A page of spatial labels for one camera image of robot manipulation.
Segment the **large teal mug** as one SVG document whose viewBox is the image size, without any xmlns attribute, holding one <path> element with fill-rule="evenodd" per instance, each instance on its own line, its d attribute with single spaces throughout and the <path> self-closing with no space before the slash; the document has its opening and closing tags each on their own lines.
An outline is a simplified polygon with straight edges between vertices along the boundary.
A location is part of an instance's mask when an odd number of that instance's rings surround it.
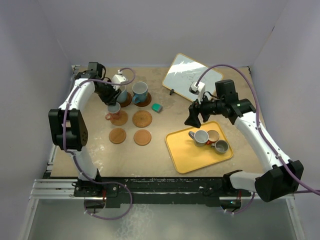
<svg viewBox="0 0 320 240">
<path fill-rule="evenodd" d="M 118 95 L 116 101 L 121 104 L 127 100 L 127 86 L 122 85 L 120 86 L 119 90 L 120 90 L 120 94 Z"/>
</svg>

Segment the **pink handled patterned mug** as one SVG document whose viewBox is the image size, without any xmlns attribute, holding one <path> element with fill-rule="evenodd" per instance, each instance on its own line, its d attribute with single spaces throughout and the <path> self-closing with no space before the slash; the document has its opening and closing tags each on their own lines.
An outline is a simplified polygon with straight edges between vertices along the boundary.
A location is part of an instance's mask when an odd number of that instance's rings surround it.
<svg viewBox="0 0 320 240">
<path fill-rule="evenodd" d="M 109 105 L 107 111 L 108 113 L 105 116 L 106 120 L 118 120 L 120 118 L 121 105 L 116 102 L 115 105 Z"/>
</svg>

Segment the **grey handled mug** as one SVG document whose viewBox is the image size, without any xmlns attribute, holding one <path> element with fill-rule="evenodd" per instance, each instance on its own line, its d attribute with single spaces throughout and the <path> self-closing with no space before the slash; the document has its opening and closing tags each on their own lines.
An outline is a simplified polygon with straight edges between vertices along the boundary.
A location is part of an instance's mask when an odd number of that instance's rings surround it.
<svg viewBox="0 0 320 240">
<path fill-rule="evenodd" d="M 193 139 L 193 143 L 196 147 L 203 147 L 209 140 L 209 134 L 205 130 L 198 130 L 196 132 L 189 131 L 188 135 Z"/>
</svg>

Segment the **small orange cup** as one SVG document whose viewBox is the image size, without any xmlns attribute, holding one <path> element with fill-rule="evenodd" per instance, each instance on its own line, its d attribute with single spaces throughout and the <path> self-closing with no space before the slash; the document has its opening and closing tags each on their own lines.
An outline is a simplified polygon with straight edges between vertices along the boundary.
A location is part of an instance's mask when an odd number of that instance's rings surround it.
<svg viewBox="0 0 320 240">
<path fill-rule="evenodd" d="M 220 134 L 216 130 L 209 130 L 207 131 L 208 134 L 208 141 L 207 145 L 211 145 L 213 143 L 216 143 L 220 139 Z"/>
</svg>

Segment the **light woven coaster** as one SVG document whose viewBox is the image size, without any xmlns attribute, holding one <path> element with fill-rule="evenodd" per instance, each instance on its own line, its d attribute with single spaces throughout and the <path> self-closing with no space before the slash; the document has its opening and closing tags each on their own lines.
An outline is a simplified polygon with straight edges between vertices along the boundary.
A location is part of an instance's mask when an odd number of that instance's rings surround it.
<svg viewBox="0 0 320 240">
<path fill-rule="evenodd" d="M 133 124 L 138 128 L 145 128 L 152 123 L 153 117 L 151 113 L 146 110 L 138 110 L 132 116 Z"/>
<path fill-rule="evenodd" d="M 128 121 L 128 114 L 124 110 L 120 110 L 118 115 L 110 119 L 110 122 L 115 126 L 122 126 Z"/>
</svg>

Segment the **blue patterned mug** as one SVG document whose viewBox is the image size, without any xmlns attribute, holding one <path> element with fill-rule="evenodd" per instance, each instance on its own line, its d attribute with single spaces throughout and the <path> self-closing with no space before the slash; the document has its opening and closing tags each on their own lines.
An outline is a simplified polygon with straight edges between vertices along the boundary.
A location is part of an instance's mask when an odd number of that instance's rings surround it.
<svg viewBox="0 0 320 240">
<path fill-rule="evenodd" d="M 148 85 L 145 82 L 143 81 L 136 82 L 132 86 L 132 91 L 133 91 L 132 101 L 134 104 L 139 104 L 146 101 L 147 95 L 148 95 Z"/>
</svg>

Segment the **dark brown ringed coaster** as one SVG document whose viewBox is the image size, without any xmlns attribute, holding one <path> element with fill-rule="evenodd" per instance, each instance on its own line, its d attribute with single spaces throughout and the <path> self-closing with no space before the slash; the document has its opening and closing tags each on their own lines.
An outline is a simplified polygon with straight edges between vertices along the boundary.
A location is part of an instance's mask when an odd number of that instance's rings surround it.
<svg viewBox="0 0 320 240">
<path fill-rule="evenodd" d="M 148 93 L 146 100 L 144 102 L 135 103 L 135 105 L 142 108 L 142 107 L 148 106 L 151 103 L 151 101 L 152 101 L 152 96 L 150 93 Z"/>
</svg>

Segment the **light woven front coaster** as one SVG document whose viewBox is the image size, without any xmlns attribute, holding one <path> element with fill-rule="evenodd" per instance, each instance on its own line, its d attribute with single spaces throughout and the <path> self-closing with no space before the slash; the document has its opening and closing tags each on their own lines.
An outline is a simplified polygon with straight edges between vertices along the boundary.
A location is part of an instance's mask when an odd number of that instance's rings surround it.
<svg viewBox="0 0 320 240">
<path fill-rule="evenodd" d="M 146 110 L 138 110 L 132 116 L 133 124 L 138 128 L 145 128 L 152 123 L 153 117 L 151 113 Z"/>
</svg>

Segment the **plain orange coaster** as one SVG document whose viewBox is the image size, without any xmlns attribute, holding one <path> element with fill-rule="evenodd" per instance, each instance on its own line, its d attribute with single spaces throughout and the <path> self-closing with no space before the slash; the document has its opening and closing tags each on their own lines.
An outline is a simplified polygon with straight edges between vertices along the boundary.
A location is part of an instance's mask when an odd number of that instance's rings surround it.
<svg viewBox="0 0 320 240">
<path fill-rule="evenodd" d="M 134 142 L 139 146 L 145 146 L 149 144 L 151 139 L 151 133 L 145 129 L 138 130 L 133 136 Z"/>
<path fill-rule="evenodd" d="M 114 128 L 109 133 L 109 140 L 113 144 L 121 144 L 125 141 L 127 134 L 123 128 Z"/>
</svg>

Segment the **plain orange front coaster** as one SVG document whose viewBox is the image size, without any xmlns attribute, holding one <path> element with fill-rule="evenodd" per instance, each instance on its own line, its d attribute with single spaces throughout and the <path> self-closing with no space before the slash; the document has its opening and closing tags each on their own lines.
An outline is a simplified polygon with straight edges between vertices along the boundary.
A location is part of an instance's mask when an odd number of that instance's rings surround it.
<svg viewBox="0 0 320 240">
<path fill-rule="evenodd" d="M 149 144 L 151 139 L 151 133 L 145 129 L 138 130 L 133 136 L 134 142 L 139 146 L 145 146 Z"/>
</svg>

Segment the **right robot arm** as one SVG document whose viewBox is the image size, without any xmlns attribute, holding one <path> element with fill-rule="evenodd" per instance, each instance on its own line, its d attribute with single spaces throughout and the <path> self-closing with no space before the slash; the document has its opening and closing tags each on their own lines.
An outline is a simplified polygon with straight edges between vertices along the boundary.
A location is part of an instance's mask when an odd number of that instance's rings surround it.
<svg viewBox="0 0 320 240">
<path fill-rule="evenodd" d="M 257 155 L 264 173 L 248 173 L 236 170 L 225 174 L 222 190 L 228 196 L 240 189 L 255 192 L 264 202 L 294 193 L 301 180 L 304 166 L 280 150 L 258 117 L 258 111 L 248 99 L 239 99 L 234 81 L 220 80 L 215 83 L 217 99 L 208 99 L 205 84 L 193 82 L 189 92 L 196 100 L 189 106 L 189 116 L 185 125 L 200 128 L 211 115 L 222 115 L 229 119 L 246 138 Z"/>
</svg>

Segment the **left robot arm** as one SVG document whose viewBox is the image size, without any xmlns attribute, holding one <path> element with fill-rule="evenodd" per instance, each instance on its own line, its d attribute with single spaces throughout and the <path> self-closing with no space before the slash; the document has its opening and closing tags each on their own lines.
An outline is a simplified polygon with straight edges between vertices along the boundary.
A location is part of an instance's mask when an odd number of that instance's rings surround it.
<svg viewBox="0 0 320 240">
<path fill-rule="evenodd" d="M 101 194 L 103 184 L 99 170 L 94 166 L 86 147 L 89 133 L 82 110 L 94 93 L 105 105 L 116 105 L 120 91 L 111 85 L 110 80 L 103 80 L 105 74 L 105 66 L 90 62 L 87 70 L 76 76 L 74 86 L 64 103 L 48 113 L 53 144 L 72 159 L 78 171 L 78 179 L 88 181 L 85 190 L 91 196 Z"/>
</svg>

